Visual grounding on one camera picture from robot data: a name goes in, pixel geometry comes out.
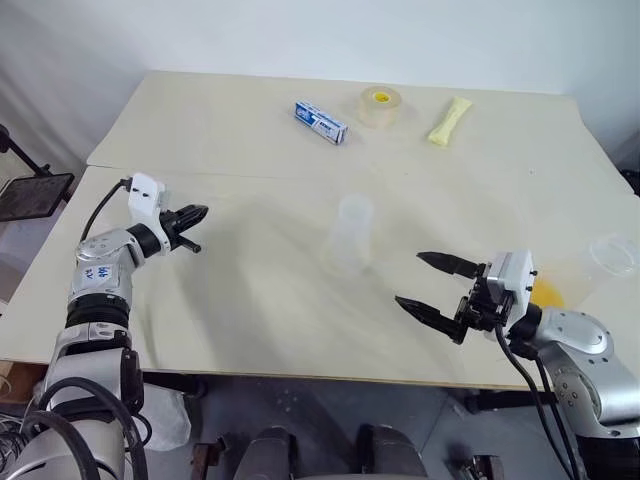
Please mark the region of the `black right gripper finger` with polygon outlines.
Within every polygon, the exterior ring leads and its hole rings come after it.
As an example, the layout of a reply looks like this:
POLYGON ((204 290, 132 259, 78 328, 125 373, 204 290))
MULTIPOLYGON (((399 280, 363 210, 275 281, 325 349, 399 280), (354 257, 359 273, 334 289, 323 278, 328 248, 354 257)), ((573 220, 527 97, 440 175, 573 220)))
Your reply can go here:
POLYGON ((395 296, 394 300, 419 323, 447 335, 450 339, 458 338, 459 325, 454 320, 443 316, 438 309, 405 297, 395 296))
POLYGON ((449 275, 458 275, 467 279, 474 279, 480 271, 479 264, 451 254, 426 251, 419 252, 417 257, 431 267, 449 275))

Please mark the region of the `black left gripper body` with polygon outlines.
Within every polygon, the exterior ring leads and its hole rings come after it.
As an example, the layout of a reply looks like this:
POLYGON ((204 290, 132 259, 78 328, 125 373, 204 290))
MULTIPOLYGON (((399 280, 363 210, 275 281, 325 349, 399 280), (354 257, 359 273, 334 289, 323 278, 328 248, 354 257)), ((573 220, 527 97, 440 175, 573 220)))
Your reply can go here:
POLYGON ((161 227, 166 234, 170 249, 174 250, 180 245, 178 237, 187 230, 188 208, 172 211, 166 210, 159 216, 161 227))

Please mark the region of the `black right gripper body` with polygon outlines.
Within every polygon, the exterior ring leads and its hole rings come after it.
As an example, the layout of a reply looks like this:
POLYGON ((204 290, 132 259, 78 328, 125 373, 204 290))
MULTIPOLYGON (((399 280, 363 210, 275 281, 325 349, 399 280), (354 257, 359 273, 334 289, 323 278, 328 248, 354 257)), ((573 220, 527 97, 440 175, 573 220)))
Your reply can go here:
POLYGON ((454 323, 456 332, 453 342, 463 343, 469 329, 491 332, 496 326, 505 327, 515 295, 490 282, 487 276, 489 265, 463 261, 455 273, 472 279, 474 284, 467 296, 461 298, 454 323))

